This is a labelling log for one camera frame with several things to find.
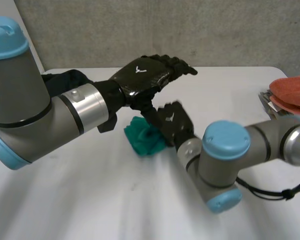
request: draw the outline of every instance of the gray wall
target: gray wall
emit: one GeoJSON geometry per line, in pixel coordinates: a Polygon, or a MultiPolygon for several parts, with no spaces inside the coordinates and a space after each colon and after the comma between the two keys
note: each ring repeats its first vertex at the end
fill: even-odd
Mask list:
{"type": "Polygon", "coordinates": [[[300,0],[15,0],[46,70],[168,54],[300,74],[300,0]]]}

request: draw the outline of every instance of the gray robot arm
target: gray robot arm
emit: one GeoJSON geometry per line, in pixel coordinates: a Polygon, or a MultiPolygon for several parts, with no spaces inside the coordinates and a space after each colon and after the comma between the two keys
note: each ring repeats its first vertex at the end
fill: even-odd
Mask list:
{"type": "Polygon", "coordinates": [[[0,160],[16,170],[95,127],[101,133],[113,130],[124,106],[160,124],[155,94],[180,76],[197,73],[177,57],[142,56],[108,80],[51,98],[21,28],[0,16],[0,160]]]}
{"type": "Polygon", "coordinates": [[[179,161],[214,213],[226,211],[242,198],[238,172],[274,159],[300,166],[300,117],[282,117],[250,126],[217,121],[201,139],[187,139],[177,149],[179,161]]]}

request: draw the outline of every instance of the green fabric toy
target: green fabric toy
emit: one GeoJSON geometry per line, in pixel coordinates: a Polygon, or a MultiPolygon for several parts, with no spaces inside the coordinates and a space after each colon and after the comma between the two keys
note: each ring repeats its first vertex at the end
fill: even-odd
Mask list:
{"type": "Polygon", "coordinates": [[[153,155],[166,147],[161,132],[147,123],[143,117],[134,116],[130,125],[124,129],[124,133],[139,156],[153,155]]]}

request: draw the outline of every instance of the red cloth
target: red cloth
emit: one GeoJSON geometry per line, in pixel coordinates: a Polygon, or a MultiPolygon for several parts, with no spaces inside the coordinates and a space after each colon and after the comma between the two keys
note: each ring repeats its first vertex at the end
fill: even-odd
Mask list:
{"type": "Polygon", "coordinates": [[[283,110],[286,110],[287,112],[293,113],[295,115],[300,115],[300,106],[292,105],[292,104],[286,103],[284,101],[281,101],[279,98],[277,98],[274,95],[270,97],[270,100],[275,105],[282,108],[283,110]]]}
{"type": "Polygon", "coordinates": [[[281,103],[285,105],[282,109],[291,113],[300,111],[300,108],[297,107],[300,107],[300,76],[279,78],[273,81],[269,88],[276,97],[273,98],[274,101],[281,100],[281,103]]]}

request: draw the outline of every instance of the white table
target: white table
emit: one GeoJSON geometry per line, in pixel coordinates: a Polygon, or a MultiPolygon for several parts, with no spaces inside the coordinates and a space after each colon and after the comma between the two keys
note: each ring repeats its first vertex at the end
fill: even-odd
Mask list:
{"type": "MultiPolygon", "coordinates": [[[[153,103],[180,100],[198,136],[220,119],[243,125],[268,120],[258,92],[285,77],[273,67],[196,69],[197,76],[169,84],[153,103]]],[[[101,81],[117,68],[79,70],[101,81]]],[[[214,215],[173,148],[137,157],[123,131],[135,115],[123,108],[114,131],[91,130],[18,171],[0,162],[0,240],[300,240],[300,193],[270,202],[241,189],[238,206],[214,215]]],[[[279,160],[239,175],[273,191],[300,183],[300,167],[279,160]]]]}

